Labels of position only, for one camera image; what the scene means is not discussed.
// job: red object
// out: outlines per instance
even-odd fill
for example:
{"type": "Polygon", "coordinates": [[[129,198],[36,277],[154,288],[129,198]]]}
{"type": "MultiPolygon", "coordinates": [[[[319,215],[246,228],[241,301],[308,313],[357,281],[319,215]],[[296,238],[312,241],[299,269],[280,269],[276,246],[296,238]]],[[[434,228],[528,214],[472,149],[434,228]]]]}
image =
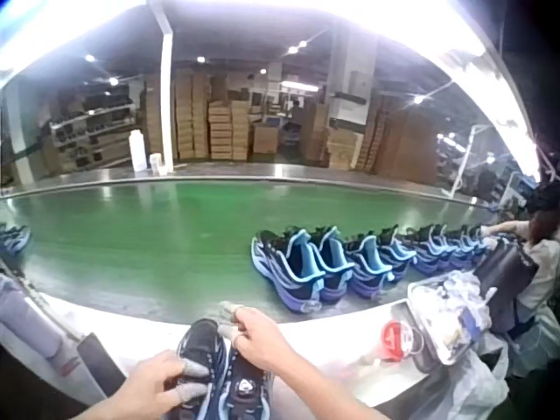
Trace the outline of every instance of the red object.
{"type": "Polygon", "coordinates": [[[390,321],[381,330],[381,343],[385,350],[386,359],[401,361],[403,351],[403,327],[398,321],[390,321]]]}

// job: fluorescent light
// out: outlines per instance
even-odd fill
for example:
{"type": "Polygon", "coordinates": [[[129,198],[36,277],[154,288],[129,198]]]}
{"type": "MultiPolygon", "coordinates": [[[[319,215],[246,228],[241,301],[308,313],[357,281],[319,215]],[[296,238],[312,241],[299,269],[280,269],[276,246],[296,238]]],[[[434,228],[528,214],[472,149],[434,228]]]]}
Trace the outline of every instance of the fluorescent light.
{"type": "Polygon", "coordinates": [[[447,144],[449,144],[451,147],[455,147],[457,144],[452,141],[449,137],[444,137],[444,142],[446,142],[447,144]]]}
{"type": "Polygon", "coordinates": [[[281,85],[284,86],[285,88],[305,90],[307,92],[318,92],[319,91],[319,86],[305,85],[304,83],[298,83],[296,81],[284,80],[281,83],[281,85]]]}

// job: hand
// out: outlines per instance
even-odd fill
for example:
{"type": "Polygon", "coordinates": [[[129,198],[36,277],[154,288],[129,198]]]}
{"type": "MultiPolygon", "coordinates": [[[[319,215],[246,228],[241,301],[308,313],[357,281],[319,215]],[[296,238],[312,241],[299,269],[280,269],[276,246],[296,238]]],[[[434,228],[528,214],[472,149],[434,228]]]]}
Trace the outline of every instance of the hand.
{"type": "Polygon", "coordinates": [[[207,392],[207,385],[201,383],[184,383],[165,391],[164,382],[179,375],[202,377],[209,372],[206,367],[180,359],[167,350],[139,362],[112,397],[76,420],[157,420],[173,407],[207,392]]]}
{"type": "Polygon", "coordinates": [[[292,356],[297,356],[277,323],[261,311],[229,302],[220,305],[236,325],[220,325],[218,332],[253,365],[279,375],[283,367],[291,364],[292,356]]]}

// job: pillar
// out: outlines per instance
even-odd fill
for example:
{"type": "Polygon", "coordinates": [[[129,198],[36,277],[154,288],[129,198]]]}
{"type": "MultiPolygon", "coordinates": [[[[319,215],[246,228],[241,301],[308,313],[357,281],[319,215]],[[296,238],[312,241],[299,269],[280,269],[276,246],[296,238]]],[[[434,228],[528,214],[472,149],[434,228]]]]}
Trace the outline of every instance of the pillar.
{"type": "Polygon", "coordinates": [[[37,145],[39,96],[31,84],[20,77],[12,79],[4,87],[3,94],[8,114],[11,148],[16,158],[17,179],[22,185],[32,184],[47,175],[43,156],[37,145]]]}
{"type": "Polygon", "coordinates": [[[334,30],[326,97],[329,116],[366,125],[374,84],[378,36],[355,24],[339,21],[334,30]],[[364,105],[333,99],[336,92],[359,96],[364,105]]]}

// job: plastic bag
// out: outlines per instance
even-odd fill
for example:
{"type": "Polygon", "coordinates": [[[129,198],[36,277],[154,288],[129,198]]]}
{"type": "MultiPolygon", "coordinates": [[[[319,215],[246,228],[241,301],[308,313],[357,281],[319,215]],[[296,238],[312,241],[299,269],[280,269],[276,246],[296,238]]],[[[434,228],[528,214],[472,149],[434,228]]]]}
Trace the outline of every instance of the plastic bag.
{"type": "Polygon", "coordinates": [[[492,410],[508,397],[508,344],[489,332],[469,349],[458,362],[448,367],[449,378],[440,395],[414,412],[410,420],[478,420],[487,418],[492,410]],[[499,353],[492,370],[480,360],[480,355],[499,353]]]}

